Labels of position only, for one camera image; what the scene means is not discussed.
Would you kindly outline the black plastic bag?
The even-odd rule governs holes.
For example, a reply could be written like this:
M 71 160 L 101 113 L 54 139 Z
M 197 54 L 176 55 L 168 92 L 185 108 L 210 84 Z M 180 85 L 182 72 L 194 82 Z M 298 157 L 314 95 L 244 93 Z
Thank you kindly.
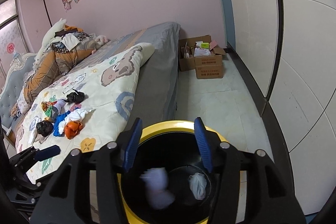
M 54 130 L 54 125 L 50 121 L 41 121 L 36 124 L 37 134 L 48 137 Z
M 73 89 L 73 92 L 66 95 L 66 99 L 62 99 L 65 103 L 79 104 L 85 100 L 85 94 L 83 92 Z

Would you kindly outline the blue glove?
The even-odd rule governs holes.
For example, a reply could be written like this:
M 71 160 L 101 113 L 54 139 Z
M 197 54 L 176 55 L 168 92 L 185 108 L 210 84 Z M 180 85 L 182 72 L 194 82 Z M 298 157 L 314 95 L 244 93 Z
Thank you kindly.
M 71 112 L 70 111 L 67 111 L 63 114 L 59 114 L 57 117 L 56 117 L 56 120 L 54 122 L 54 126 L 53 126 L 53 132 L 52 134 L 55 136 L 55 137 L 59 137 L 59 136 L 62 136 L 63 134 L 63 131 L 64 131 L 64 124 L 65 124 L 65 118 L 70 114 Z

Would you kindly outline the green snack packet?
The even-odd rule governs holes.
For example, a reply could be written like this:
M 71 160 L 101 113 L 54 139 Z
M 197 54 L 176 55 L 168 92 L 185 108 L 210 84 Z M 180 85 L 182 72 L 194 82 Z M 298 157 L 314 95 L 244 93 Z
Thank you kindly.
M 59 110 L 55 106 L 49 106 L 45 111 L 45 120 L 49 122 L 54 122 L 59 115 Z

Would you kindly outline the white tissue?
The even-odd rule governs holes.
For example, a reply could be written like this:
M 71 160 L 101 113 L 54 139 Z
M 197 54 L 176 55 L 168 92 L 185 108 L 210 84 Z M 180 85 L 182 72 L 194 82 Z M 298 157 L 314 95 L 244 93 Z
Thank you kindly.
M 85 118 L 85 116 L 88 113 L 92 112 L 93 110 L 94 110 L 94 108 L 84 107 L 84 108 L 80 108 L 80 109 L 76 109 L 74 111 L 71 111 L 71 113 L 65 118 L 64 127 L 70 121 L 79 121 L 79 122 L 82 122 L 83 119 Z

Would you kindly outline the orange snack wrapper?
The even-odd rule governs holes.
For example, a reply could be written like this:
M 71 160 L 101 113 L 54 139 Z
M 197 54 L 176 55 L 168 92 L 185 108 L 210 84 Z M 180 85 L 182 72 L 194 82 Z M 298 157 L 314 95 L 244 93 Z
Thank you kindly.
M 56 103 L 57 103 L 57 101 L 54 101 L 54 102 L 43 101 L 43 102 L 41 102 L 41 108 L 44 112 L 46 112 L 49 107 L 54 106 Z

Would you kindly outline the white foam net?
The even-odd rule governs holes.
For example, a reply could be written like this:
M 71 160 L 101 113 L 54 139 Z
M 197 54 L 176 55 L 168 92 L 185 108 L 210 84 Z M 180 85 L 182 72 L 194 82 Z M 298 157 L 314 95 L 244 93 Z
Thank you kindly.
M 207 180 L 204 174 L 199 172 L 189 176 L 189 187 L 196 200 L 204 200 L 206 197 Z

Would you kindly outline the yellow rimmed black trash bin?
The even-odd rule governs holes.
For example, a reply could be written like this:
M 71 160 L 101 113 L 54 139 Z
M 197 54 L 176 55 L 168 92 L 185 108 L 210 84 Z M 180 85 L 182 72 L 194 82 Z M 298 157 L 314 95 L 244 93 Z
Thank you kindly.
M 151 206 L 141 175 L 152 168 L 164 168 L 167 189 L 174 202 L 158 210 Z M 189 187 L 189 176 L 204 174 L 206 197 L 196 200 Z M 121 194 L 128 223 L 208 223 L 215 181 L 202 164 L 194 135 L 194 122 L 179 126 L 163 122 L 142 127 L 137 153 L 131 169 L 121 175 Z

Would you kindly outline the floral pillow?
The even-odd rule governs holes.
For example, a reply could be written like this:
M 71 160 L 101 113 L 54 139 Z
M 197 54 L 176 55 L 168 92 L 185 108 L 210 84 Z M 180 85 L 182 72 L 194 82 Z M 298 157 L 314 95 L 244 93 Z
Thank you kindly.
M 31 106 L 26 102 L 23 94 L 20 94 L 17 99 L 17 107 L 22 115 L 30 110 Z

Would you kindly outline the grey tufted headboard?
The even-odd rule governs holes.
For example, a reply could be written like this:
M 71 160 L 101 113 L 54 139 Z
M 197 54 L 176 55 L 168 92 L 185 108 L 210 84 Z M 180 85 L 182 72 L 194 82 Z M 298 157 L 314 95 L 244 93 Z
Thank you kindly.
M 33 69 L 35 56 L 35 53 L 17 53 L 10 64 L 1 92 L 1 125 L 5 132 L 11 129 L 14 119 L 10 112 L 22 90 L 25 75 Z

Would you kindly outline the cartoon bear quilt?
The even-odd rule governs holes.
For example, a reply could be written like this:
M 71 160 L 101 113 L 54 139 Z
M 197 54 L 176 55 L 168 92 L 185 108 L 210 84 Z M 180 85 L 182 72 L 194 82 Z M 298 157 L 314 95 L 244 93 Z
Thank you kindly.
M 22 152 L 29 147 L 42 150 L 58 145 L 60 154 L 29 167 L 26 175 L 30 182 L 34 184 L 57 170 L 74 148 L 90 152 L 117 139 L 130 118 L 139 70 L 154 52 L 152 44 L 139 43 L 95 65 L 69 73 L 38 94 L 19 127 L 16 150 Z M 85 100 L 78 106 L 64 105 L 57 134 L 39 137 L 36 125 L 46 117 L 42 102 L 58 102 L 74 90 L 83 92 Z

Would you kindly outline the bed with grey sheet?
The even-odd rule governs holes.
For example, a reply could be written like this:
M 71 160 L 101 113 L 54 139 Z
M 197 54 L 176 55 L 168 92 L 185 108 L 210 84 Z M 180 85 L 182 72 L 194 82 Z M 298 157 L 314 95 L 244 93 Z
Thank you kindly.
M 137 117 L 142 119 L 144 126 L 172 120 L 177 105 L 179 32 L 179 24 L 166 22 L 114 39 L 70 72 L 96 65 L 136 44 L 150 43 L 155 52 L 139 71 L 135 102 L 126 127 L 130 128 Z M 14 119 L 7 133 L 15 133 L 22 121 L 23 117 Z

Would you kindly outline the brown plaid folded duvet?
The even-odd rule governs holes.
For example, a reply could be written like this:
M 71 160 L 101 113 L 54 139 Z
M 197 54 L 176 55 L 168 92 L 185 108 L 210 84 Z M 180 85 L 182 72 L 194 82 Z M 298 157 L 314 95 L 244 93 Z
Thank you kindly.
M 53 84 L 59 76 L 66 75 L 73 67 L 92 54 L 105 43 L 88 40 L 79 43 L 68 52 L 55 52 L 49 49 L 43 56 L 36 71 L 30 76 L 23 88 L 26 104 L 31 106 L 39 93 Z

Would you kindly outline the frosted window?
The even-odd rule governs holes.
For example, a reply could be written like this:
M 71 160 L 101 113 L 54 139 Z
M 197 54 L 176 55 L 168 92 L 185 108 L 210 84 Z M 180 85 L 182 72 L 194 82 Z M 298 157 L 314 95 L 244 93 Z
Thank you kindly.
M 3 85 L 14 56 L 17 53 L 28 53 L 30 49 L 22 32 L 17 0 L 3 0 L 0 9 L 1 85 Z

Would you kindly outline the white plush toy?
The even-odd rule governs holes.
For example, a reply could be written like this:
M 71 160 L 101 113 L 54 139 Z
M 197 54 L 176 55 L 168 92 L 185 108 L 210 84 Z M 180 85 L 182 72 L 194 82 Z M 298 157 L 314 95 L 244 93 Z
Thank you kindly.
M 50 45 L 50 41 L 55 37 L 55 33 L 61 30 L 64 30 L 64 26 L 66 25 L 66 19 L 60 19 L 56 22 L 45 34 L 42 39 L 42 46 L 38 51 L 37 55 L 35 56 L 35 62 L 33 63 L 33 69 L 37 69 L 37 66 L 41 60 L 43 53 L 48 49 Z

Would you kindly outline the pile of clothes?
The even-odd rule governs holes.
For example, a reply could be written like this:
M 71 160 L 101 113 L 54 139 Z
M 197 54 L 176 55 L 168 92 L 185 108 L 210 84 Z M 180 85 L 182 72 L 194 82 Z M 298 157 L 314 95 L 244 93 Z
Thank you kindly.
M 69 27 L 55 32 L 55 36 L 50 42 L 50 47 L 55 52 L 67 53 L 89 39 L 90 35 L 87 33 L 80 31 L 78 28 Z

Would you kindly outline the small cardboard box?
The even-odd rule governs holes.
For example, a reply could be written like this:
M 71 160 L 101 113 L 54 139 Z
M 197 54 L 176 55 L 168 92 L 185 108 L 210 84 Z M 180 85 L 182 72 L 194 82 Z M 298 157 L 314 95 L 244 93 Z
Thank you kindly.
M 224 76 L 222 55 L 194 58 L 197 79 L 221 79 Z

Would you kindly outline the cardboard box with items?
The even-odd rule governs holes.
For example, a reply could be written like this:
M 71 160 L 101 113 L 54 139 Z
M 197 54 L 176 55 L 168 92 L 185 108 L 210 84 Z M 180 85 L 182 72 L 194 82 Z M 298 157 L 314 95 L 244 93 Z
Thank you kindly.
M 178 42 L 179 69 L 194 70 L 205 65 L 220 65 L 226 52 L 210 35 L 180 39 Z

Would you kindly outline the white sliding wardrobe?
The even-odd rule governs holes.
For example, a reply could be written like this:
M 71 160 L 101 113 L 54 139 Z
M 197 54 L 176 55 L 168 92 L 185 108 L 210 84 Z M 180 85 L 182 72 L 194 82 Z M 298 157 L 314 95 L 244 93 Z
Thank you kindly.
M 222 0 L 227 44 L 305 215 L 335 194 L 335 0 Z

